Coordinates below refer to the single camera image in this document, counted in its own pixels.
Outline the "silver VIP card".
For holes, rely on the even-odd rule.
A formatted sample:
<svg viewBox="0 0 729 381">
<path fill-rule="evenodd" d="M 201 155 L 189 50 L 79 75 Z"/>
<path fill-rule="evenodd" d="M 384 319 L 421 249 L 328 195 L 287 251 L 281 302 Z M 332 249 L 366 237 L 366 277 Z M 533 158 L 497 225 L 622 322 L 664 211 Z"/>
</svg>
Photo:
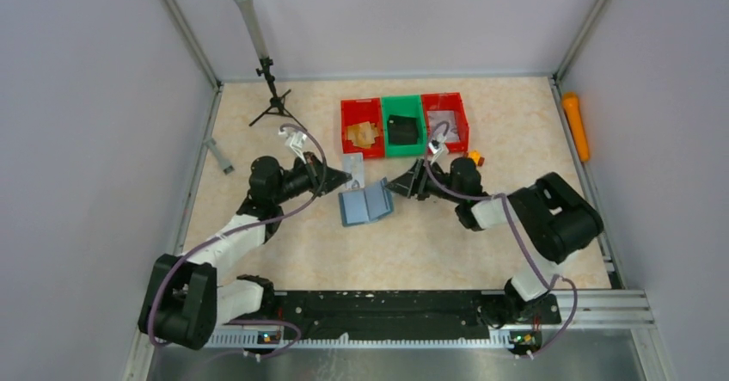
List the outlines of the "silver VIP card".
<svg viewBox="0 0 729 381">
<path fill-rule="evenodd" d="M 345 184 L 345 190 L 360 189 L 365 185 L 364 155 L 361 152 L 344 154 L 342 170 L 351 176 Z"/>
</svg>

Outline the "blue card holder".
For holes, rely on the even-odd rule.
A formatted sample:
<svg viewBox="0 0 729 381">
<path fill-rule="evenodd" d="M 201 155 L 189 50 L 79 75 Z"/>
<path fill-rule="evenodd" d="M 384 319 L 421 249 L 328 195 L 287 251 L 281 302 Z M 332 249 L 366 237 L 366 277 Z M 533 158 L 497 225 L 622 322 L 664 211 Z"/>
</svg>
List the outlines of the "blue card holder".
<svg viewBox="0 0 729 381">
<path fill-rule="evenodd" d="M 382 178 L 366 187 L 339 193 L 342 225 L 371 224 L 392 214 L 395 205 L 387 184 L 388 179 Z"/>
</svg>

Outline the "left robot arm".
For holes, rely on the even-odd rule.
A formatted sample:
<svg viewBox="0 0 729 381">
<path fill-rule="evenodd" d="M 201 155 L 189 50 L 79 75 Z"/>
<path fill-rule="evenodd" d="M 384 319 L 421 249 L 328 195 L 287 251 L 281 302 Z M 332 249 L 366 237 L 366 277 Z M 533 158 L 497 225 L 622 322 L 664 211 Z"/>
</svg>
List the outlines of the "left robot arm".
<svg viewBox="0 0 729 381">
<path fill-rule="evenodd" d="M 219 326 L 255 313 L 273 295 L 270 280 L 242 275 L 221 279 L 248 252 L 267 243 L 287 217 L 282 204 L 301 194 L 317 198 L 352 179 L 306 152 L 284 169 L 275 157 L 251 164 L 249 190 L 231 220 L 181 255 L 160 255 L 153 265 L 138 329 L 158 345 L 201 349 Z"/>
</svg>

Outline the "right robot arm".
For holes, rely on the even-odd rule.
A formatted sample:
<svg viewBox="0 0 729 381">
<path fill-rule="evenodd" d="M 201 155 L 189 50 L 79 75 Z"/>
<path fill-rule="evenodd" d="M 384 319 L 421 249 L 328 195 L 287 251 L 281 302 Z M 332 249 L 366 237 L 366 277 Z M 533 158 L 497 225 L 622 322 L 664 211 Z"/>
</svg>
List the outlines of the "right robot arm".
<svg viewBox="0 0 729 381">
<path fill-rule="evenodd" d="M 455 203 L 455 214 L 467 230 L 508 224 L 526 261 L 505 284 L 505 301 L 513 310 L 542 300 L 561 279 L 562 265 L 604 230 L 598 212 L 555 172 L 510 194 L 488 194 L 472 159 L 459 157 L 443 171 L 419 158 L 386 187 L 406 198 Z"/>
</svg>

